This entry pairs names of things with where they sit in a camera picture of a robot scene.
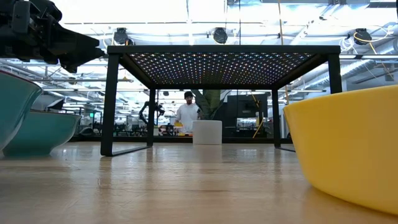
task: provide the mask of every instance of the perforated metal tabletop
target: perforated metal tabletop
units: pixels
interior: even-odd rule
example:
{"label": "perforated metal tabletop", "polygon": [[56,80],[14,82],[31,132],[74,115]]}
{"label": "perforated metal tabletop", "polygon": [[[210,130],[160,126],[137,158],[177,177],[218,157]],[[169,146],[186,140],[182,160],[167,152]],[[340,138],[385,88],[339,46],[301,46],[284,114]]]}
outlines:
{"label": "perforated metal tabletop", "polygon": [[[156,90],[272,90],[274,144],[280,147],[278,89],[328,62],[330,91],[341,92],[340,46],[142,45],[109,46],[101,155],[151,147]],[[149,91],[147,146],[112,151],[119,64]]]}

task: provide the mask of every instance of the desk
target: desk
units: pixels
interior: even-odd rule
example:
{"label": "desk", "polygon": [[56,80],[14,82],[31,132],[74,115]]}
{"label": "desk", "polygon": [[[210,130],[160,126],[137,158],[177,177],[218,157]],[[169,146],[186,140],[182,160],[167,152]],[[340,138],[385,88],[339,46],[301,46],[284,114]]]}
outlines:
{"label": "desk", "polygon": [[[152,147],[156,90],[270,90],[274,146],[280,148],[278,89],[328,62],[330,91],[342,91],[340,46],[327,45],[140,45],[109,46],[101,155]],[[149,89],[147,146],[112,151],[119,64]]]}

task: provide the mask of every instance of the white cylinder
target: white cylinder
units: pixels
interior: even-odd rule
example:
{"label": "white cylinder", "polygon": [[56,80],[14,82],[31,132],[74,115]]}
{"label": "white cylinder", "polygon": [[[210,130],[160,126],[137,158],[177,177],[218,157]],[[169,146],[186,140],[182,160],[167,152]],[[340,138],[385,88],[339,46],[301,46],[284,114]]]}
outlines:
{"label": "white cylinder", "polygon": [[194,121],[193,143],[219,145],[223,140],[222,121]]}

